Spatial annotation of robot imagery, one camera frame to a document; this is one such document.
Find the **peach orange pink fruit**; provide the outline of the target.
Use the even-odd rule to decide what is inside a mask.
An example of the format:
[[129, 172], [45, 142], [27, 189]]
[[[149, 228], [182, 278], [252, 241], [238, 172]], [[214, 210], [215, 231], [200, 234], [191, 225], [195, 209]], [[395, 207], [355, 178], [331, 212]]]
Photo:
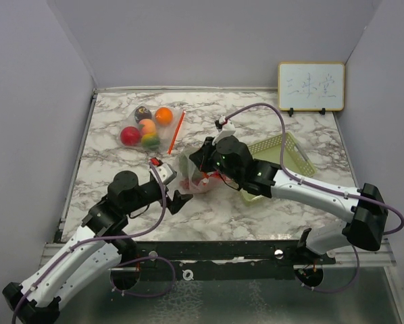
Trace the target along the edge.
[[155, 122], [152, 119], [143, 119], [138, 123], [139, 130], [144, 136], [146, 134], [155, 134], [157, 128]]

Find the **green netted melon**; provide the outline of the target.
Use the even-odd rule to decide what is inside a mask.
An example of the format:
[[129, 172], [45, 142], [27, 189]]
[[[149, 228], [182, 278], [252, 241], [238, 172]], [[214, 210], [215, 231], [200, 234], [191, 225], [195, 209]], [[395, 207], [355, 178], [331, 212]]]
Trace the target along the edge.
[[186, 155], [180, 155], [178, 157], [178, 166], [183, 178], [196, 180], [203, 177], [196, 165]]

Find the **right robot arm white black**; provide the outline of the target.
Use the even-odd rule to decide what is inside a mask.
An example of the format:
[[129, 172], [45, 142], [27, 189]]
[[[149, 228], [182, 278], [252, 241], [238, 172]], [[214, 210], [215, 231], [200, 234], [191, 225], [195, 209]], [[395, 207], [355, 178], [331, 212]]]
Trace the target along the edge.
[[190, 161], [201, 172], [218, 172], [249, 194], [297, 201], [338, 217], [338, 221], [303, 232], [297, 258], [311, 264], [329, 250], [352, 245], [375, 252], [382, 239], [390, 209], [379, 189], [333, 186], [292, 173], [283, 166], [252, 157], [246, 144], [234, 136], [205, 139]]

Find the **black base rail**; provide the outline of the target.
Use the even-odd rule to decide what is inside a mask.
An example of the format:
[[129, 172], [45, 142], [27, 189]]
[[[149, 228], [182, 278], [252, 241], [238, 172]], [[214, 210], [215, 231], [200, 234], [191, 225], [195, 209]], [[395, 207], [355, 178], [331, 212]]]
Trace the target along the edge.
[[306, 255], [298, 245], [298, 240], [142, 241], [135, 257], [155, 252], [171, 265], [151, 256], [134, 265], [113, 267], [111, 278], [125, 286], [132, 281], [169, 281], [173, 273], [177, 280], [290, 280], [295, 278], [295, 266], [311, 270], [314, 265], [335, 264], [325, 254]]

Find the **pale green plastic basket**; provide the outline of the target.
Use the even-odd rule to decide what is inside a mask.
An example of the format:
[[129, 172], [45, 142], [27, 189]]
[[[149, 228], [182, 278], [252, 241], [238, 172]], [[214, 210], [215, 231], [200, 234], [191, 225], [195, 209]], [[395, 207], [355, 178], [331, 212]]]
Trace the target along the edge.
[[[284, 165], [291, 171], [312, 178], [316, 168], [301, 147], [301, 143], [289, 132], [285, 133]], [[248, 146], [253, 158], [280, 164], [282, 135], [275, 135]]]

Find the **clear zip top bag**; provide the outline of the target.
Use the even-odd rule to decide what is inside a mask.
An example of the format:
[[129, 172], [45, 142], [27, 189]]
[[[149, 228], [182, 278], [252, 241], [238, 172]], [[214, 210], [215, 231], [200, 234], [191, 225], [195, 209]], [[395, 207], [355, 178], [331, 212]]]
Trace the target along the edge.
[[124, 148], [170, 154], [185, 116], [183, 109], [139, 105], [120, 122], [118, 144]]

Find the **yellow green mango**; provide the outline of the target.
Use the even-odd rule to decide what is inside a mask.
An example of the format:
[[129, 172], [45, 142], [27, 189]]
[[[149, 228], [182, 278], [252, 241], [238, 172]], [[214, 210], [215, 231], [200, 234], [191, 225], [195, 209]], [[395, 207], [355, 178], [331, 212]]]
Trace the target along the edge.
[[156, 133], [145, 134], [141, 138], [141, 145], [146, 149], [155, 150], [160, 144], [161, 140]]

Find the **dark purple plum fruit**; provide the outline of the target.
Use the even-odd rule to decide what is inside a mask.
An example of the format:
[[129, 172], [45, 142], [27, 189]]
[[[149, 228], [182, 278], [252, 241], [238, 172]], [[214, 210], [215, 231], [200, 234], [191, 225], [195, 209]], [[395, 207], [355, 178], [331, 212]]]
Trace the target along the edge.
[[145, 106], [139, 106], [134, 110], [134, 119], [136, 123], [139, 123], [143, 119], [152, 119], [152, 113]]

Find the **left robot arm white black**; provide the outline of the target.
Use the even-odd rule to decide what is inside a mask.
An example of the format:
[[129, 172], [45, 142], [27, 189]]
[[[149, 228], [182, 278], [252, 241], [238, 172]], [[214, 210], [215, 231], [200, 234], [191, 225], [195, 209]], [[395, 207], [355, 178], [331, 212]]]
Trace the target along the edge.
[[137, 258], [137, 234], [125, 234], [131, 213], [153, 203], [161, 205], [161, 216], [176, 214], [193, 197], [175, 191], [167, 195], [167, 185], [176, 172], [168, 165], [150, 167], [149, 181], [140, 184], [132, 171], [117, 173], [107, 194], [82, 220], [73, 236], [39, 270], [21, 283], [11, 282], [3, 295], [13, 312], [11, 321], [54, 323], [69, 301], [97, 276], [116, 265], [128, 266]]

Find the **dark purple grape bunch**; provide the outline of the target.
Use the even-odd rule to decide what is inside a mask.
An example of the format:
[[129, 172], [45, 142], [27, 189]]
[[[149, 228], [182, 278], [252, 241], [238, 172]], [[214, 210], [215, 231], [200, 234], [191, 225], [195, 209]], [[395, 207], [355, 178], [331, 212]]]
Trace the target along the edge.
[[203, 194], [213, 189], [215, 183], [209, 178], [189, 179], [180, 181], [180, 187], [191, 194]]

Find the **small framed whiteboard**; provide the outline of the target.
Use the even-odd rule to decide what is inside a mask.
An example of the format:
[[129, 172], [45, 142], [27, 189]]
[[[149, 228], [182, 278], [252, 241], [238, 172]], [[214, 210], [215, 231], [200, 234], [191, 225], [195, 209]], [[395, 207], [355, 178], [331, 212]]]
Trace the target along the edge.
[[278, 108], [283, 111], [341, 111], [345, 65], [340, 62], [278, 64]]

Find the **red apple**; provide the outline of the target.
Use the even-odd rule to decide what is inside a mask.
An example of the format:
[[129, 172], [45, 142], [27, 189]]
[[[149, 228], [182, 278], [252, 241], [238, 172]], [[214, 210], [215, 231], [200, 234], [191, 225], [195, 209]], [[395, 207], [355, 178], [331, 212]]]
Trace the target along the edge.
[[124, 146], [136, 146], [141, 141], [141, 133], [134, 126], [127, 126], [120, 132], [120, 142]]

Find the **clear zip bag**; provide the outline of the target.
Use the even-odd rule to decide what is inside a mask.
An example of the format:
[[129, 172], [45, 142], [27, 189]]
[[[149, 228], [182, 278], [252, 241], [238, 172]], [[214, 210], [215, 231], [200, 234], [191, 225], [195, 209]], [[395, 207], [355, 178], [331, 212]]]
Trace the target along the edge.
[[170, 154], [185, 116], [183, 109], [139, 105], [120, 122], [118, 144], [124, 148]]
[[198, 150], [191, 146], [185, 148], [176, 158], [180, 186], [191, 194], [203, 194], [222, 184], [218, 173], [204, 173], [189, 159], [190, 155]]

